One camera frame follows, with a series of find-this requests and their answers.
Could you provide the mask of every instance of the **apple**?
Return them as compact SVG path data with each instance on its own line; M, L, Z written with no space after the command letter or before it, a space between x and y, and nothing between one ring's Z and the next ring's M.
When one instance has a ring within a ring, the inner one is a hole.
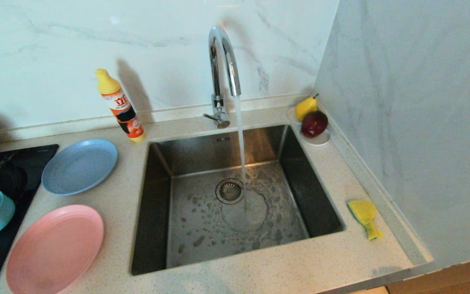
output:
M319 110L310 112L302 120L300 132L308 138L313 138L314 136L322 134L328 127L328 123L328 116L323 112Z

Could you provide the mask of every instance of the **pink plate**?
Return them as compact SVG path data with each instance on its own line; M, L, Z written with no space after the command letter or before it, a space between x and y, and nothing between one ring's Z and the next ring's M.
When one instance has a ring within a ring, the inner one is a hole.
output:
M104 236L99 213L69 205L34 222L10 253L7 283L14 294L59 293L80 278L97 256Z

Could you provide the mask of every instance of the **drain strainer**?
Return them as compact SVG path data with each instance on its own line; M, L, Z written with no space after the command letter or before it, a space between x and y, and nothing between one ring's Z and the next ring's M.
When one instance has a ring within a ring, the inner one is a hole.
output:
M243 197L242 183L236 178L223 179L215 189L215 195L222 203L235 204Z

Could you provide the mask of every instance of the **stainless steel sink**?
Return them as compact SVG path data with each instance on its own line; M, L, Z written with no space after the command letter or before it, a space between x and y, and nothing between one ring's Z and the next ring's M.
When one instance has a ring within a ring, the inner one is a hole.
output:
M133 275L343 229L289 125L243 134L246 181L237 132L151 143Z

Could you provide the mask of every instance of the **black cooktop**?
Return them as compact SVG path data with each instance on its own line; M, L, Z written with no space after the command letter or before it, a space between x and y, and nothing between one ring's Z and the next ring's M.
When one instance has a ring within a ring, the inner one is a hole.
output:
M0 271L19 226L41 184L43 169L59 145L46 145L0 152L0 191L12 199L16 212L0 231Z

